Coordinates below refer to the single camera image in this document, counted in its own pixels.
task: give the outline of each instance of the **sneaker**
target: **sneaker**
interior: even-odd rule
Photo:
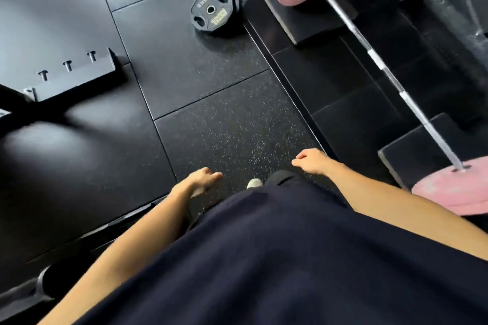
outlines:
[[[246,189],[249,189],[249,188],[252,188],[252,187],[259,187],[259,186],[263,186],[263,182],[260,179],[252,179],[251,181],[249,181],[247,183],[247,188]]]

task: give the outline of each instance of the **hand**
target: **hand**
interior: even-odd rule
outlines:
[[[331,164],[336,163],[330,159],[324,152],[316,148],[305,149],[291,161],[295,167],[300,167],[303,171],[317,175],[325,175]]]
[[[210,168],[205,167],[192,172],[185,180],[175,185],[175,187],[182,186],[188,188],[193,198],[210,189],[220,179],[222,179],[221,172],[212,172]]]

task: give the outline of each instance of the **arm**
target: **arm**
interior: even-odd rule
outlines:
[[[70,325],[125,282],[176,238],[192,196],[203,193],[219,172],[202,168],[176,184],[167,198],[111,244],[38,325]]]
[[[302,151],[292,164],[329,177],[356,212],[488,261],[488,235],[428,199],[369,179],[318,149]]]

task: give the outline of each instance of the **white shoe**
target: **white shoe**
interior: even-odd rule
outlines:
[[[251,181],[249,181],[247,183],[247,188],[246,189],[249,189],[249,188],[252,188],[252,187],[259,187],[259,186],[263,186],[263,182],[260,179],[252,179]]]

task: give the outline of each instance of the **dark blue t-shirt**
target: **dark blue t-shirt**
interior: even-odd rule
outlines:
[[[312,184],[238,193],[81,324],[488,323],[488,262]]]

